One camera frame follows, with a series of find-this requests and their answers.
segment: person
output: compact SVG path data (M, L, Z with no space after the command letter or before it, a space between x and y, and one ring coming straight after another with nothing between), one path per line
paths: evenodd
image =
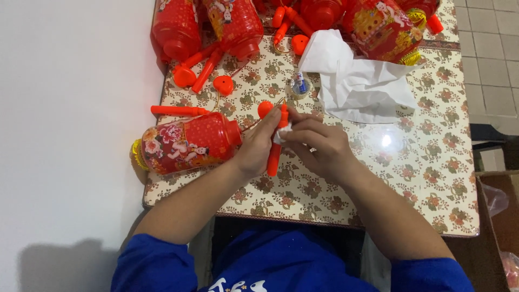
M294 108L289 116L293 131L281 134L284 146L351 198L366 231L392 263L392 292L473 291L433 227L355 158L342 128ZM265 171L280 117L278 108L271 110L234 158L163 198L144 216L118 259L112 291L196 291L186 244L237 189ZM250 229L221 252L213 263L214 281L200 291L376 291L345 270L336 252L305 230Z

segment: hand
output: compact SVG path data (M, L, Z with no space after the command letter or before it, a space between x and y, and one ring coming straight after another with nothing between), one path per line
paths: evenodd
M293 126L292 132L280 133L280 137L311 172L341 186L352 183L356 171L363 167L342 127L305 120Z
M231 160L238 166L238 169L245 178L255 178L267 169L267 160L272 146L272 134L276 130L281 119L280 106L272 109L256 127L246 133L243 145ZM300 114L293 107L287 107L289 119L293 125L306 120L322 123L320 117L311 114Z

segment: orange heart-shaped piece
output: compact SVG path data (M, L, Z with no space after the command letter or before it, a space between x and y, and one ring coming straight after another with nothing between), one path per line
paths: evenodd
M233 92L234 84L230 76L218 76L213 81L213 87L223 96L228 96Z
M173 81L179 87L192 86L196 81L195 73L184 66L176 66L176 71L173 75Z
M283 17L285 17L285 8L278 7L272 17L272 26L275 28L280 27L283 22Z
M263 120L263 118L274 108L274 105L272 102L265 100L262 103L258 105L258 116L260 119Z
M292 38L292 48L294 50L294 53L296 55L302 55L305 52L306 45L308 45L308 42L310 41L310 38L306 35L298 34L295 35Z

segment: forearm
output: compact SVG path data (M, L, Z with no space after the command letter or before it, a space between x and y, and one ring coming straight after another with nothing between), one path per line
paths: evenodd
M233 160L163 198L137 226L161 240L187 244L248 179Z
M390 260L454 258L427 220L359 163L354 184L342 187L378 249Z

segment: blue shirt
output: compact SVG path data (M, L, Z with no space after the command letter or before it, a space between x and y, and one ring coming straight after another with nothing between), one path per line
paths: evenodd
M214 281L202 292L377 291L349 276L335 251L304 230L248 230L213 263ZM186 245L147 234L132 237L117 261L113 292L197 290L194 260ZM453 259L392 264L391 291L474 291Z

